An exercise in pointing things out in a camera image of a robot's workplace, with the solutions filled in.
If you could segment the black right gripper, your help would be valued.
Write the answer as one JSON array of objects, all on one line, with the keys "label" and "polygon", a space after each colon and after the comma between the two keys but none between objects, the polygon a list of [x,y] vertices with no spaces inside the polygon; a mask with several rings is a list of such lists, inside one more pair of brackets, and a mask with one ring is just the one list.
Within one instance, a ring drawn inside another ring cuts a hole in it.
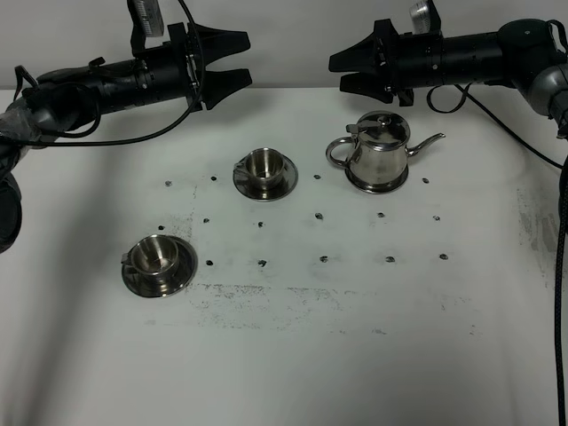
[{"label": "black right gripper", "polygon": [[374,35],[330,56],[332,73],[353,73],[340,79],[340,91],[391,104],[395,97],[401,107],[414,105],[414,91],[400,80],[398,57],[400,35],[389,19],[377,20]]}]

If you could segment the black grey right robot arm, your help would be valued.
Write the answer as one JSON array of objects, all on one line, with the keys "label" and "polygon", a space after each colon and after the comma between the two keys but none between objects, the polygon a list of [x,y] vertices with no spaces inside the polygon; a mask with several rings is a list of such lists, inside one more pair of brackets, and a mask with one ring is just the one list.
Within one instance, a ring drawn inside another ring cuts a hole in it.
[{"label": "black grey right robot arm", "polygon": [[483,83],[518,90],[532,110],[567,127],[567,53],[559,51],[554,20],[525,19],[496,32],[444,37],[440,30],[400,34],[390,20],[332,55],[328,69],[341,74],[343,92],[385,104],[414,103],[414,90]]}]

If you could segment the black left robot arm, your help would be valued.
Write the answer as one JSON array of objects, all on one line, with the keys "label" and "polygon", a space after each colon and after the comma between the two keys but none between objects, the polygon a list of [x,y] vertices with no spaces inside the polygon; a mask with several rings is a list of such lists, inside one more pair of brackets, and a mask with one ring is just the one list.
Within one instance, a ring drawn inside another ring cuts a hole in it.
[{"label": "black left robot arm", "polygon": [[17,239],[22,223],[21,192],[12,171],[31,148],[58,138],[76,143],[94,132],[103,115],[185,99],[190,112],[210,110],[252,83],[246,68],[208,71],[207,65],[249,49],[243,31],[171,24],[169,41],[145,48],[140,30],[132,33],[133,59],[107,64],[96,58],[86,67],[64,68],[32,78],[16,67],[13,102],[1,114],[1,250]]}]

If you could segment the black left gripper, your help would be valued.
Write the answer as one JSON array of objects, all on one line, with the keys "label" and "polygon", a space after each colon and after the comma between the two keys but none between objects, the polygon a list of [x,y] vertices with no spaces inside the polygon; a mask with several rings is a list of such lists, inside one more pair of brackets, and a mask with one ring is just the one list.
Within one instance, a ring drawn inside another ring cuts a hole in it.
[{"label": "black left gripper", "polygon": [[166,93],[170,99],[185,98],[193,111],[212,109],[237,91],[252,84],[248,69],[206,71],[201,95],[202,60],[219,60],[250,49],[248,33],[204,27],[181,22],[167,26],[170,37],[170,63],[167,66]]}]

